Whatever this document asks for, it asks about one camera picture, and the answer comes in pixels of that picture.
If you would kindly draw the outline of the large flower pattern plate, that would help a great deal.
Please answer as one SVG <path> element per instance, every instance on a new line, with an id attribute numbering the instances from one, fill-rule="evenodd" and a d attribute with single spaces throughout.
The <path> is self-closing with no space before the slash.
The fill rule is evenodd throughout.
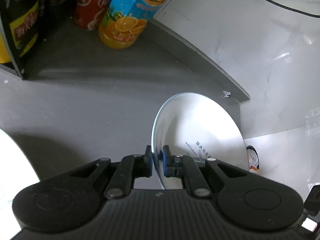
<path id="1" fill-rule="evenodd" d="M 7 207 L 22 189 L 40 180 L 16 142 L 1 131 L 1 207 Z"/>

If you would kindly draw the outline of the small white bakery plate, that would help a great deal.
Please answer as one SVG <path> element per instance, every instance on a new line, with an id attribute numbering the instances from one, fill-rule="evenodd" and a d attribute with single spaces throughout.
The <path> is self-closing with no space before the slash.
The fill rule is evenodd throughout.
<path id="1" fill-rule="evenodd" d="M 178 178 L 164 175 L 163 146 L 172 155 L 188 155 L 197 163 L 215 158 L 249 170 L 249 161 L 240 130 L 214 100 L 197 93 L 180 93 L 169 98 L 158 111 L 151 133 L 153 163 L 163 189 L 180 189 Z"/>

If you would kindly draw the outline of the brown pot with packets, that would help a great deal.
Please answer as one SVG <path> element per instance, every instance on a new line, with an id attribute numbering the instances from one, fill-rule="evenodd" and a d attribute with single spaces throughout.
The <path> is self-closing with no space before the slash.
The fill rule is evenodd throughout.
<path id="1" fill-rule="evenodd" d="M 256 149 L 249 145 L 246 147 L 247 150 L 247 156 L 249 161 L 249 171 L 253 174 L 259 174 L 260 173 L 260 161 L 259 156 L 257 154 Z"/>

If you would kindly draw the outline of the black metal spice rack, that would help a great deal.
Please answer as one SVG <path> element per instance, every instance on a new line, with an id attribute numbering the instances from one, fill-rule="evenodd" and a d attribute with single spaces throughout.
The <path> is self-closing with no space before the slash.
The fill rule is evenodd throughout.
<path id="1" fill-rule="evenodd" d="M 1 69 L 25 79 L 26 65 L 76 0 L 1 0 Z"/>

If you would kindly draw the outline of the large soy sauce bottle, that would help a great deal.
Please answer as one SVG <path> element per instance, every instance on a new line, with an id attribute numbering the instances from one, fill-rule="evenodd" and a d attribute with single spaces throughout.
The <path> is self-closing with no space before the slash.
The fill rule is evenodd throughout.
<path id="1" fill-rule="evenodd" d="M 1 11 L 4 21 L 9 24 L 15 49 L 22 57 L 38 37 L 39 0 L 1 0 Z"/>

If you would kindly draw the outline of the red cola can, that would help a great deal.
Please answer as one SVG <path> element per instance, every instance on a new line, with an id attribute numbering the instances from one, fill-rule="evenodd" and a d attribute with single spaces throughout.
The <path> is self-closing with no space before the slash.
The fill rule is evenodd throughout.
<path id="1" fill-rule="evenodd" d="M 99 27 L 111 0 L 78 0 L 74 20 L 81 29 L 94 30 Z"/>

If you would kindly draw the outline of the orange juice bottle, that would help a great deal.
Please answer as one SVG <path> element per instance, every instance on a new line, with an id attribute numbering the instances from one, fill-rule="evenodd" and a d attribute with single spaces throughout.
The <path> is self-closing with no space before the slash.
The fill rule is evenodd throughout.
<path id="1" fill-rule="evenodd" d="M 110 48 L 130 47 L 166 1 L 111 0 L 98 28 L 100 39 Z"/>

